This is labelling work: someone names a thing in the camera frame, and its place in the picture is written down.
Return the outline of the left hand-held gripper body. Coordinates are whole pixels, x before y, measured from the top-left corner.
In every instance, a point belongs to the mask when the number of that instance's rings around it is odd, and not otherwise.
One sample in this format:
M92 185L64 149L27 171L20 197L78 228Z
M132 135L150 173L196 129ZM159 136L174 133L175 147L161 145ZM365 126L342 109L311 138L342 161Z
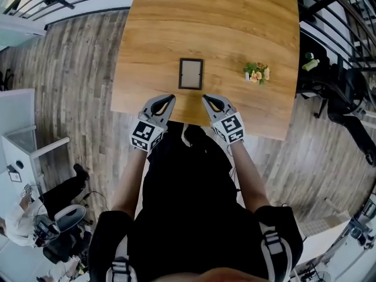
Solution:
M167 119L138 115L133 122L129 135L130 144L135 148L150 153L166 133Z

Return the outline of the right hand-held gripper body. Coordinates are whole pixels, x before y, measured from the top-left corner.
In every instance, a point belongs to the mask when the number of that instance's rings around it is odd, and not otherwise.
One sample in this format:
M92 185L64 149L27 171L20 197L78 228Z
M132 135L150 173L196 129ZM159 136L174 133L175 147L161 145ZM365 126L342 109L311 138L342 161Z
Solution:
M244 138L244 124L239 112L212 121L211 127L215 134L220 136L227 144L241 141Z

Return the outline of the black picture frame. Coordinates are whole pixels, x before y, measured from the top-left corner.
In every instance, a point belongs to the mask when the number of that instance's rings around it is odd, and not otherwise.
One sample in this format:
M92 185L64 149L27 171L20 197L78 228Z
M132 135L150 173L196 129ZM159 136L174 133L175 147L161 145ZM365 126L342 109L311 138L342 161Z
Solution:
M181 58L179 63L179 89L201 90L203 84L202 59Z

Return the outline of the person's right forearm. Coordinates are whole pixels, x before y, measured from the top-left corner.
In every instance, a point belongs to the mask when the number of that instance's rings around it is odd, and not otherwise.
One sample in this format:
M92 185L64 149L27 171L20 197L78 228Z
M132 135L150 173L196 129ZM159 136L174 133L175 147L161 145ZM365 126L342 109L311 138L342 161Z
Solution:
M265 184L243 142L234 142L230 148L245 208L254 213L263 206L269 206Z

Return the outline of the person's left forearm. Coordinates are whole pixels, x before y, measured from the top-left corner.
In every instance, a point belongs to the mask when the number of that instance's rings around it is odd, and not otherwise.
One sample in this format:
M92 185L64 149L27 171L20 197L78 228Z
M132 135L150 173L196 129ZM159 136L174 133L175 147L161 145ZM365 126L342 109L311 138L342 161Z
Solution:
M112 210L125 212L132 220L135 219L146 158L147 152L143 150L135 148L131 152L112 200Z

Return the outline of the potted orange flower plant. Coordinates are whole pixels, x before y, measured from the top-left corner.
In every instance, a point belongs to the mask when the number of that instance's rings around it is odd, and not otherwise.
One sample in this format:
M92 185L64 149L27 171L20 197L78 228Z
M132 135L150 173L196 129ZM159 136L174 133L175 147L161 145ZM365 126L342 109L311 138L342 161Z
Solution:
M246 81L262 85L270 79L270 68L265 63L253 62L246 63L243 68Z

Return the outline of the person's black clothing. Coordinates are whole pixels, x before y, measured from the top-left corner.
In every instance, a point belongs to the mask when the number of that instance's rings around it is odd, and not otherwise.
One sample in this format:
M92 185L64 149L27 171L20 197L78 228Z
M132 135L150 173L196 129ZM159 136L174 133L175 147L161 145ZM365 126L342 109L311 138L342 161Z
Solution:
M167 127L147 153L135 219L99 216L90 282L285 282L303 252L292 209L247 210L233 157L200 126Z

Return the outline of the black office chair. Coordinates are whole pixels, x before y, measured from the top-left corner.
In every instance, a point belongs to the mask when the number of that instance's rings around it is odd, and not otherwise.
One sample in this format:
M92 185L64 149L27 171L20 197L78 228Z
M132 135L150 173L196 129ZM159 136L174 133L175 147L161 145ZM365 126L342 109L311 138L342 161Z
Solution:
M328 100L329 120L345 127L366 161L376 167L376 144L367 133L356 113L362 112L362 104L370 100L369 87L364 75L355 68L347 69L338 81L338 89Z
M337 81L343 71L344 59L341 54L335 52L337 61L330 62L324 44L304 32L300 33L300 56L298 64L298 77L296 93L304 99L313 96L321 98L321 106L314 114L315 118L320 118L330 97L331 86ZM311 59L318 59L319 65L309 72L302 70L302 66Z

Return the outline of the green bottle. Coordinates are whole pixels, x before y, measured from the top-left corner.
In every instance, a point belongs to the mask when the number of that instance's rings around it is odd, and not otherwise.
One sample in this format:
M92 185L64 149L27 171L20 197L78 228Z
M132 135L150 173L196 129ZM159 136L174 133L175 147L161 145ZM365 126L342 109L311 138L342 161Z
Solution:
M318 59L311 59L309 62L304 64L301 68L304 71L309 72L310 70L316 68L319 65L320 61Z

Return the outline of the grey office chair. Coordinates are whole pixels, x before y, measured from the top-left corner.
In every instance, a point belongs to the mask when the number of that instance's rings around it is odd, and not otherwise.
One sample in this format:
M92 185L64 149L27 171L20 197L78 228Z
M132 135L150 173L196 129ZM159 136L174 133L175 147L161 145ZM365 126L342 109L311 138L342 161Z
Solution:
M83 238L80 236L79 224L86 215L86 208L71 204L54 215L50 225L52 233L43 246L43 255L53 264L66 263L73 252L78 249Z

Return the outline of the small framed card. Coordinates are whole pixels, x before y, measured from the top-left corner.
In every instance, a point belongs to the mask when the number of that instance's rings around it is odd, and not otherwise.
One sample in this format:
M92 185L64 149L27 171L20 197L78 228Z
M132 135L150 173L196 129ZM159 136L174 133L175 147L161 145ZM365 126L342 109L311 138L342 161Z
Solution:
M21 175L19 174L19 172L10 164L6 167L7 169L7 172L9 174L9 177L10 177L10 180L12 182L16 182L16 183L21 183L22 182L22 179L21 179Z

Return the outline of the white desk with white legs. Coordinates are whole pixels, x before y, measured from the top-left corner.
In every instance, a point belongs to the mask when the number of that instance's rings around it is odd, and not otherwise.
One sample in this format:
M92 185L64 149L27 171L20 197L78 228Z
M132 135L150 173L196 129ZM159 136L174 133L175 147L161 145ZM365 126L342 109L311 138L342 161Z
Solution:
M324 254L340 237L351 217L347 211L310 222L298 222L303 252L297 265Z

